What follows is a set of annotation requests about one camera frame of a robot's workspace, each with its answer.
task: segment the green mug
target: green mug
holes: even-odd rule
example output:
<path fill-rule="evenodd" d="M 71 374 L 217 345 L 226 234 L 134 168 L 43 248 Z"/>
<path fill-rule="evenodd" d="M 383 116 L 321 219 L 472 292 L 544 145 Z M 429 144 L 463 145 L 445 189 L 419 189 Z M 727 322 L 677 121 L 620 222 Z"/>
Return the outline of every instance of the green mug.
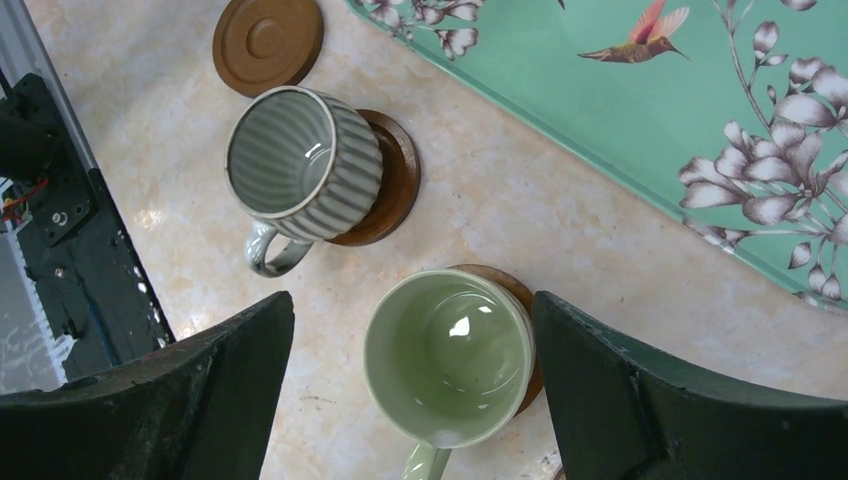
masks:
<path fill-rule="evenodd" d="M 488 439 L 515 415 L 535 347 L 527 311 L 506 289 L 459 270 L 429 270 L 380 301 L 364 357 L 371 396 L 419 442 L 404 480 L 434 480 L 452 449 Z"/>

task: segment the mug handle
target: mug handle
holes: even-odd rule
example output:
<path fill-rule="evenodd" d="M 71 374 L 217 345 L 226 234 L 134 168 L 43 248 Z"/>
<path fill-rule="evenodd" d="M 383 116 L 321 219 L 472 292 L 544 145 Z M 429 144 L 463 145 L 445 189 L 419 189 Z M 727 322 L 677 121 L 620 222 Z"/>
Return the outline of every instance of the mug handle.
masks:
<path fill-rule="evenodd" d="M 449 457 L 449 448 L 419 443 L 409 454 L 403 469 L 403 480 L 439 480 L 445 472 Z"/>
<path fill-rule="evenodd" d="M 289 273 L 312 248 L 312 242 L 290 240 L 282 252 L 270 262 L 266 262 L 268 246 L 279 233 L 273 225 L 255 220 L 244 243 L 244 258 L 247 260 L 247 266 L 263 277 L 273 278 Z"/>

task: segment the marble tabletop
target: marble tabletop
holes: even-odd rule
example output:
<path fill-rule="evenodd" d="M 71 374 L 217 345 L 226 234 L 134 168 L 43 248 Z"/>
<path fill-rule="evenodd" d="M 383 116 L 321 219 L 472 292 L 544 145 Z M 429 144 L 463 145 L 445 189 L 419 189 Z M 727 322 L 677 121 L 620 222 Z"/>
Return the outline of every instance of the marble tabletop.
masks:
<path fill-rule="evenodd" d="M 270 293 L 296 332 L 262 478 L 397 479 L 413 442 L 369 398 L 362 340 L 412 272 L 501 268 L 627 334 L 751 382 L 848 399 L 848 319 L 810 307 L 355 17 L 319 0 L 324 47 L 302 85 L 397 119 L 418 202 L 390 237 L 319 244 L 291 274 L 251 273 L 250 220 L 224 181 L 249 100 L 212 63 L 227 0 L 27 0 L 165 315 L 186 338 Z M 446 479 L 547 479 L 559 466 L 540 396 Z"/>

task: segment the gray striped mug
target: gray striped mug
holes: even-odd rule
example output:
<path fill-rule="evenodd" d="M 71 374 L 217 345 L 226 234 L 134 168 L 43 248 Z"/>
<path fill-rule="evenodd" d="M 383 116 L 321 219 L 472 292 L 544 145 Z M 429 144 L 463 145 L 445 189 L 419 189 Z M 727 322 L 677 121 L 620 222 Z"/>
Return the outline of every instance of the gray striped mug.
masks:
<path fill-rule="evenodd" d="M 383 159 L 368 122 L 353 108 L 303 87 L 256 97 L 230 135 L 227 185 L 253 217 L 244 246 L 251 270 L 289 272 L 312 244 L 353 228 L 380 190 Z M 277 235 L 288 245 L 266 260 Z"/>

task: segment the mug rim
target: mug rim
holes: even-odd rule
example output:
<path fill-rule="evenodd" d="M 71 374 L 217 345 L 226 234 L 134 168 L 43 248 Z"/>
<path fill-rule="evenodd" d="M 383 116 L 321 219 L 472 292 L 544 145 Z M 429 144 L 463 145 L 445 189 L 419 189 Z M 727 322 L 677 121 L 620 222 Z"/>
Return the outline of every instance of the mug rim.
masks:
<path fill-rule="evenodd" d="M 503 306 L 505 306 L 507 308 L 507 310 L 509 310 L 509 312 L 511 314 L 510 318 L 515 322 L 515 324 L 519 328 L 519 330 L 525 333 L 525 335 L 521 336 L 521 346 L 522 346 L 522 350 L 523 350 L 522 353 L 523 353 L 524 361 L 525 361 L 525 368 L 524 368 L 524 371 L 522 371 L 522 386 L 523 386 L 522 391 L 523 392 L 526 392 L 527 386 L 530 383 L 530 377 L 533 374 L 533 363 L 534 363 L 535 349 L 534 349 L 533 338 L 532 338 L 533 332 L 531 330 L 530 322 L 529 322 L 530 313 L 527 312 L 526 310 L 524 310 L 523 307 L 521 309 L 519 309 L 517 307 L 517 305 L 515 303 L 513 303 L 513 301 L 511 301 L 510 298 L 504 293 L 504 291 L 502 291 L 503 287 L 501 287 L 500 285 L 498 285 L 498 284 L 496 284 L 492 281 L 489 281 L 485 278 L 479 277 L 477 275 L 474 275 L 474 274 L 471 274 L 471 273 L 468 273 L 468 272 L 463 272 L 462 270 L 451 269 L 451 268 L 422 270 L 420 272 L 413 273 L 412 275 L 409 275 L 408 277 L 404 278 L 397 285 L 392 287 L 391 290 L 386 292 L 386 294 L 383 295 L 383 297 L 377 303 L 377 307 L 374 309 L 374 313 L 371 315 L 371 319 L 368 322 L 368 328 L 365 330 L 365 339 L 364 339 L 364 342 L 363 342 L 364 348 L 363 348 L 362 361 L 363 361 L 363 364 L 364 364 L 363 367 L 364 367 L 364 370 L 365 370 L 365 384 L 368 387 L 368 393 L 369 393 L 369 395 L 371 395 L 371 399 L 374 400 L 374 403 L 377 404 L 377 408 L 380 410 L 380 413 L 382 413 L 383 416 L 386 417 L 389 420 L 389 422 L 392 425 L 394 425 L 395 428 L 400 430 L 404 435 L 406 435 L 407 437 L 409 437 L 409 438 L 411 438 L 411 439 L 413 439 L 413 440 L 415 440 L 416 442 L 419 442 L 419 443 L 427 443 L 427 442 L 423 438 L 419 437 L 418 435 L 415 435 L 414 433 L 410 432 L 406 428 L 402 427 L 397 421 L 395 421 L 394 418 L 392 418 L 390 415 L 388 415 L 386 413 L 385 408 L 383 408 L 383 405 L 377 399 L 377 396 L 374 395 L 374 386 L 372 385 L 371 374 L 369 372 L 368 362 L 367 362 L 368 344 L 369 344 L 369 340 L 371 338 L 372 328 L 374 326 L 374 319 L 376 318 L 377 313 L 380 311 L 380 309 L 383 307 L 383 305 L 385 305 L 385 303 L 387 302 L 387 300 L 389 298 L 391 298 L 393 295 L 395 295 L 400 289 L 404 288 L 406 285 L 408 285 L 408 284 L 410 284 L 414 281 L 417 281 L 420 278 L 431 277 L 431 276 L 445 276 L 445 275 L 446 276 L 458 277 L 458 278 L 462 278 L 462 279 L 469 280 L 469 281 L 473 282 L 476 286 L 483 288 L 484 290 L 486 290 L 487 293 L 496 297 L 496 299 Z M 509 423 L 509 421 L 512 420 L 513 417 L 515 417 L 515 414 L 518 412 L 518 409 L 521 407 L 521 402 L 524 401 L 524 395 L 526 395 L 526 393 L 522 393 L 521 395 L 516 396 L 516 398 L 512 402 L 512 405 L 510 405 L 509 409 L 506 411 L 504 416 L 501 419 L 499 419 L 495 424 L 493 424 L 493 426 L 491 428 L 486 430 L 485 433 L 483 433 L 482 435 L 473 437 L 468 441 L 464 441 L 460 444 L 451 446 L 449 448 L 455 449 L 455 448 L 470 447 L 472 445 L 476 445 L 478 443 L 484 442 L 484 441 L 488 440 L 489 438 L 493 437 L 507 423 Z"/>
<path fill-rule="evenodd" d="M 271 213 L 259 212 L 259 211 L 256 211 L 256 210 L 250 208 L 247 204 L 245 204 L 242 201 L 241 197 L 239 197 L 238 194 L 236 193 L 235 187 L 233 186 L 233 180 L 230 177 L 230 156 L 231 156 L 230 153 L 233 149 L 233 140 L 234 140 L 235 135 L 236 135 L 236 130 L 238 130 L 238 128 L 244 122 L 245 118 L 247 117 L 247 114 L 250 113 L 257 106 L 259 106 L 259 104 L 262 103 L 262 101 L 265 100 L 266 98 L 268 98 L 272 95 L 276 95 L 276 94 L 279 94 L 279 93 L 282 93 L 282 92 L 286 92 L 286 91 L 303 93 L 303 94 L 309 96 L 310 98 L 312 98 L 312 100 L 316 101 L 318 103 L 318 105 L 321 106 L 321 110 L 324 112 L 324 117 L 327 119 L 327 122 L 330 124 L 330 152 L 331 152 L 330 160 L 327 162 L 327 167 L 324 170 L 323 175 L 321 176 L 321 181 L 318 182 L 318 185 L 316 185 L 315 188 L 313 188 L 312 191 L 309 192 L 309 195 L 307 195 L 303 200 L 298 202 L 297 205 L 294 205 L 292 207 L 289 207 L 289 208 L 282 210 L 282 211 L 279 211 L 279 212 L 271 212 Z M 317 92 L 310 90 L 308 88 L 297 86 L 297 85 L 281 85 L 279 87 L 274 87 L 274 88 L 271 88 L 269 90 L 266 90 L 265 92 L 263 92 L 262 94 L 260 94 L 259 96 L 257 96 L 256 98 L 254 98 L 250 102 L 250 105 L 248 105 L 247 108 L 245 108 L 244 111 L 241 113 L 241 115 L 239 115 L 238 121 L 233 126 L 232 130 L 230 131 L 230 136 L 229 136 L 229 139 L 227 140 L 227 151 L 224 154 L 224 177 L 226 177 L 226 179 L 227 179 L 227 189 L 230 191 L 230 194 L 236 199 L 239 206 L 244 211 L 246 211 L 247 213 L 249 213 L 251 216 L 253 216 L 255 218 L 259 218 L 259 219 L 263 219 L 263 220 L 277 220 L 277 219 L 280 219 L 280 218 L 285 218 L 285 217 L 291 216 L 291 215 L 303 210 L 304 207 L 306 207 L 306 205 L 308 205 L 312 200 L 315 199 L 315 197 L 318 196 L 318 194 L 324 188 L 324 185 L 326 185 L 327 179 L 330 177 L 330 172 L 332 172 L 333 167 L 336 164 L 336 158 L 338 157 L 338 155 L 336 154 L 337 153 L 337 147 L 336 147 L 337 143 L 338 143 L 338 139 L 337 139 L 337 136 L 336 136 L 336 122 L 333 120 L 333 114 L 332 114 L 332 112 L 330 112 L 330 107 L 327 105 L 327 102 L 325 102 L 324 99 L 321 98 L 321 96 L 318 95 Z"/>

